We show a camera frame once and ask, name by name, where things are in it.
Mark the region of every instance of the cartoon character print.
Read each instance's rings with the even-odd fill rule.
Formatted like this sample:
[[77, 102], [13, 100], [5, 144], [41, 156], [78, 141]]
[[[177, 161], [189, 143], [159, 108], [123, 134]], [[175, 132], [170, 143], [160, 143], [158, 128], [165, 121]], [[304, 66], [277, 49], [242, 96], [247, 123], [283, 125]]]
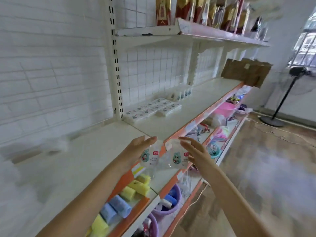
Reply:
[[141, 155], [142, 161], [147, 162], [149, 160], [149, 149], [144, 150], [144, 152]]
[[173, 154], [173, 162], [175, 164], [180, 164], [181, 163], [181, 155], [180, 155], [180, 152], [176, 152]]

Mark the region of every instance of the right hand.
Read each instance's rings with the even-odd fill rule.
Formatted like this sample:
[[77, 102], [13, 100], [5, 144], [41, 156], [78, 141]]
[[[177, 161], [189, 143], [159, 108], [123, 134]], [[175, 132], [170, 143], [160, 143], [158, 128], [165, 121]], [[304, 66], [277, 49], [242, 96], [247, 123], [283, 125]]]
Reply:
[[186, 149], [190, 156], [189, 161], [196, 165], [199, 171], [210, 171], [210, 165], [214, 166], [215, 162], [212, 161], [206, 148], [196, 140], [189, 137], [179, 137], [181, 146]]

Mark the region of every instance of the hand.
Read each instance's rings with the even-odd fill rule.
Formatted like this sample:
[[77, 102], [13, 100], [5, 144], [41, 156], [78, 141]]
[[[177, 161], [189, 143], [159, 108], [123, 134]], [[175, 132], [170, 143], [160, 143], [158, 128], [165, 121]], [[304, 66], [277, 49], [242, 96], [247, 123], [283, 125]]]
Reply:
[[189, 152], [189, 161], [196, 165], [201, 173], [209, 171], [209, 167], [214, 166], [215, 162], [211, 160], [206, 148], [196, 140], [189, 137], [179, 137], [181, 146]]
[[133, 139], [128, 146], [119, 154], [115, 161], [123, 167], [124, 173], [126, 173], [131, 166], [139, 160], [140, 155], [143, 151], [148, 148], [150, 145], [154, 144], [157, 141], [157, 137], [151, 137], [145, 140], [145, 136], [140, 136]]

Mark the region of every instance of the blue roll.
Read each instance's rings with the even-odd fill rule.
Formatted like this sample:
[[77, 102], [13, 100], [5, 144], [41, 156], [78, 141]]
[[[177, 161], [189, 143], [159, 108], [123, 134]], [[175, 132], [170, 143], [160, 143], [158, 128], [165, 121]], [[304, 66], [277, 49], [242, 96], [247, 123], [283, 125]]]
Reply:
[[171, 190], [169, 191], [169, 195], [171, 195], [173, 198], [176, 197], [176, 196], [177, 196], [176, 190], [175, 190], [175, 189], [171, 189]]
[[113, 207], [106, 203], [100, 211], [101, 216], [105, 220], [106, 223], [110, 224], [115, 216], [117, 216], [116, 211]]
[[173, 198], [171, 195], [166, 195], [164, 199], [172, 203], [172, 205], [176, 205], [178, 203], [178, 201], [175, 198]]
[[132, 211], [132, 207], [130, 207], [119, 195], [114, 196], [109, 203], [123, 218], [126, 218]]

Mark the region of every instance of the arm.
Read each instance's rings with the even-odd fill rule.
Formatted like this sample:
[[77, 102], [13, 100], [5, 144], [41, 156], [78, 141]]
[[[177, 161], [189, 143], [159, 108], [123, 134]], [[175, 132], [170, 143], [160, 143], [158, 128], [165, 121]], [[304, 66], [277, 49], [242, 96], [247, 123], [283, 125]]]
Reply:
[[190, 152], [192, 156], [189, 160], [197, 166], [202, 177], [211, 185], [235, 235], [272, 236], [225, 173], [211, 159], [203, 145], [188, 137], [179, 139], [191, 141], [181, 141], [181, 145]]
[[132, 142], [36, 237], [85, 236], [89, 226], [100, 212], [122, 175], [139, 159], [140, 155], [157, 138], [144, 140], [144, 136]]

